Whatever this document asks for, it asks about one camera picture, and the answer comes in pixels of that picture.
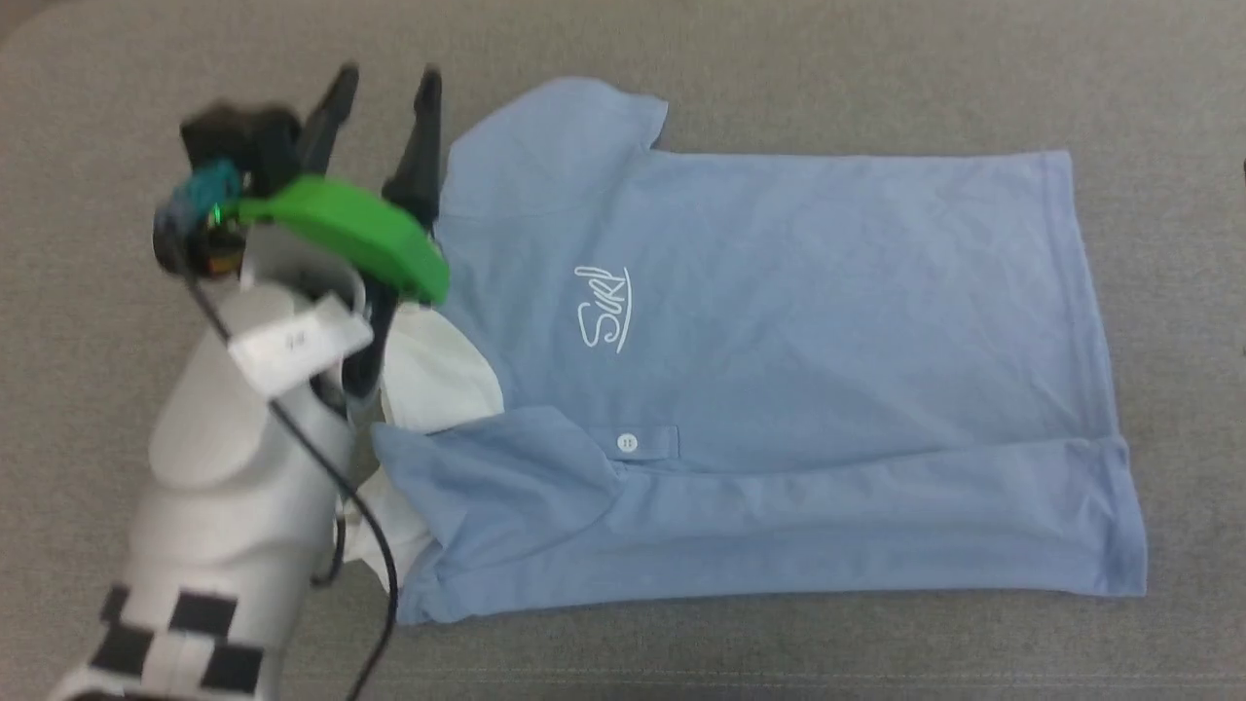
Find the light blue polo shirt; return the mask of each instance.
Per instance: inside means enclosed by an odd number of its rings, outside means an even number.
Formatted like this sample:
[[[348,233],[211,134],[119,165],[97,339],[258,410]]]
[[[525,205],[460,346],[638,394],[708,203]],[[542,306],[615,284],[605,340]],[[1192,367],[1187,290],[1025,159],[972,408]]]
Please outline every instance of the light blue polo shirt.
[[[442,313],[506,410],[375,430],[436,540],[401,620],[1143,594],[1068,154],[670,153],[665,112],[557,80],[454,144]]]

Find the gray couch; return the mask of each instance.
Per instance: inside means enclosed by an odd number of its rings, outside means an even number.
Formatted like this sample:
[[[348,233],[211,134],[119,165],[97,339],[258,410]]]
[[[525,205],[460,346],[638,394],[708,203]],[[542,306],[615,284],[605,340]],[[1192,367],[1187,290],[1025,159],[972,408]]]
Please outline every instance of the gray couch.
[[[206,101],[305,108],[363,65],[335,174],[379,186],[426,61],[447,136],[543,78],[672,102],[662,147],[1067,147],[1151,543],[1151,594],[773,596],[402,631],[371,699],[1246,697],[1241,0],[90,0],[0,49],[0,696],[98,635],[147,435],[203,324],[152,203]],[[287,697],[340,699],[383,615],[312,598]]]

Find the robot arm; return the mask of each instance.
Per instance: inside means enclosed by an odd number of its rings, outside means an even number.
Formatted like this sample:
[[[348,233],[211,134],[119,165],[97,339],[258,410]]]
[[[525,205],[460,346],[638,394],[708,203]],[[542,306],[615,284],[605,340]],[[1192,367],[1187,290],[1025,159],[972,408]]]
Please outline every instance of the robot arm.
[[[204,112],[183,125],[192,164],[224,156],[250,174],[259,195],[280,191],[300,172],[323,173],[356,81],[358,72],[344,68],[302,131],[279,110]],[[427,134],[440,138],[434,70],[425,73],[416,115],[385,195],[431,230],[439,143]],[[182,213],[164,212],[166,218]],[[216,239],[157,237],[155,243],[167,269],[238,274],[239,291],[217,308],[229,334],[294,319],[331,293],[368,320],[373,340],[269,398],[248,382],[223,335],[204,332],[157,421],[150,447],[153,479],[131,528],[128,562],[102,606],[98,636],[51,701],[278,699],[283,657],[333,530],[339,487],[346,484],[354,417],[375,396],[401,291],[359,260],[280,222],[258,223],[245,239],[216,233]],[[171,248],[179,244],[184,248]],[[386,634],[391,625],[390,619]]]

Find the black cable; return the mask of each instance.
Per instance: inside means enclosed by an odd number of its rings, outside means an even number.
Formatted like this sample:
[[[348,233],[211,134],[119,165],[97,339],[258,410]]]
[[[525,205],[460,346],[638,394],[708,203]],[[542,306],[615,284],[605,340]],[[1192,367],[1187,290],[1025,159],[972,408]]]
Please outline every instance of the black cable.
[[[171,245],[173,250],[173,258],[177,264],[177,270],[182,275],[182,280],[186,281],[186,289],[191,293],[191,298],[194,299],[196,305],[203,311],[208,325],[216,331],[217,336],[221,337],[221,342],[229,345],[229,339],[233,334],[226,326],[224,320],[222,320],[221,314],[217,313],[216,306],[204,294],[203,288],[199,286],[199,279],[194,276],[194,271],[191,269],[189,263],[186,259],[186,252],[176,242]],[[333,462],[324,457],[305,433],[294,423],[293,417],[282,407],[277,400],[268,401],[268,411],[273,413],[273,417],[280,422],[285,431],[290,432],[290,436],[298,441],[303,448],[315,459],[316,464],[329,476],[329,479],[338,487],[338,491],[349,502],[354,503],[359,508],[359,515],[363,517],[368,528],[371,529],[373,534],[376,537],[376,545],[380,547],[381,559],[385,560],[385,578],[389,583],[389,603],[385,611],[385,628],[381,629],[381,635],[376,640],[376,645],[373,646],[371,654],[368,655],[368,660],[364,661],[364,666],[359,670],[359,676],[355,677],[355,684],[350,687],[350,694],[346,695],[346,701],[358,701],[359,695],[363,692],[364,686],[368,684],[368,679],[371,676],[373,670],[376,664],[380,662],[383,655],[385,655],[385,647],[389,645],[390,637],[394,635],[394,625],[397,623],[397,565],[394,564],[394,553],[390,550],[389,540],[385,539],[385,532],[381,530],[380,522],[373,514],[373,510],[368,508],[368,503],[359,497],[359,492],[355,489],[350,482],[338,474],[334,469]]]
[[[341,514],[333,522],[333,562],[329,563],[329,570],[323,575],[312,575],[312,589],[325,589],[336,581],[338,575],[341,573],[341,562],[346,558],[346,518]]]

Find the black tape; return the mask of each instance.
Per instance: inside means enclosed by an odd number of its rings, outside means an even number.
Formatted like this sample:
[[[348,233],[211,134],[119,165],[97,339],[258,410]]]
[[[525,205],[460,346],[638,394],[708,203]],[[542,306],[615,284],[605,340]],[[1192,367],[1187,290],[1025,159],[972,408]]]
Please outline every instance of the black tape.
[[[150,630],[113,625],[91,659],[91,666],[106,672],[142,677],[153,636]]]
[[[253,695],[259,685],[259,666],[264,661],[264,651],[244,645],[218,645],[208,660],[199,686],[211,691],[232,691]]]
[[[183,591],[177,598],[177,606],[173,608],[173,619],[168,623],[168,629],[226,637],[229,635],[229,625],[233,623],[237,608],[237,599]]]
[[[127,599],[130,599],[128,586],[123,584],[112,585],[112,589],[108,590],[108,596],[103,600],[103,608],[100,609],[100,620],[106,624],[121,623],[121,610],[126,608]]]

